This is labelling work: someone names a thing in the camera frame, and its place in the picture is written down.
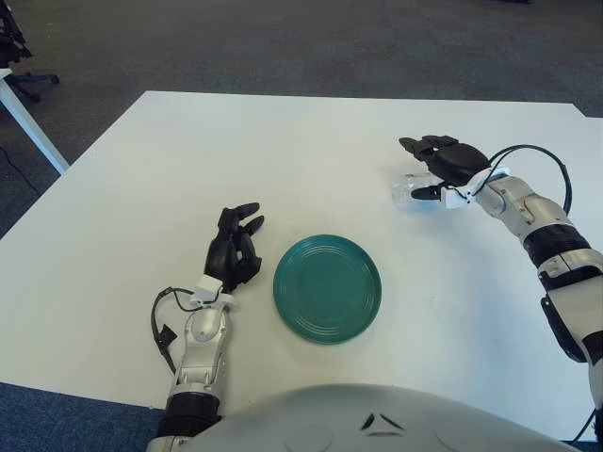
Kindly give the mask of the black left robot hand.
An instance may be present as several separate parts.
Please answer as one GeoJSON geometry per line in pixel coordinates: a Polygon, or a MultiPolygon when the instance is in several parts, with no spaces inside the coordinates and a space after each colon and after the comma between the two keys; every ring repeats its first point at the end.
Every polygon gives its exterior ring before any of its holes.
{"type": "Polygon", "coordinates": [[[232,294],[260,270],[262,258],[255,252],[252,236],[265,218],[258,216],[246,224],[241,221],[258,212],[258,202],[234,208],[224,207],[218,221],[218,233],[211,241],[205,259],[204,274],[221,282],[222,292],[232,294]]]}

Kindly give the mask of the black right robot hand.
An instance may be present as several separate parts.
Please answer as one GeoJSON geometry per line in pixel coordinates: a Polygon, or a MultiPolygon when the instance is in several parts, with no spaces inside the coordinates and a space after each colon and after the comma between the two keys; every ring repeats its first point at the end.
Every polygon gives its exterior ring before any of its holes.
{"type": "Polygon", "coordinates": [[[416,160],[425,163],[430,174],[440,180],[439,183],[413,188],[410,191],[413,201],[440,201],[444,188],[466,201],[470,191],[464,186],[476,174],[490,168],[489,160],[482,152],[454,137],[400,137],[399,144],[416,160]]]}

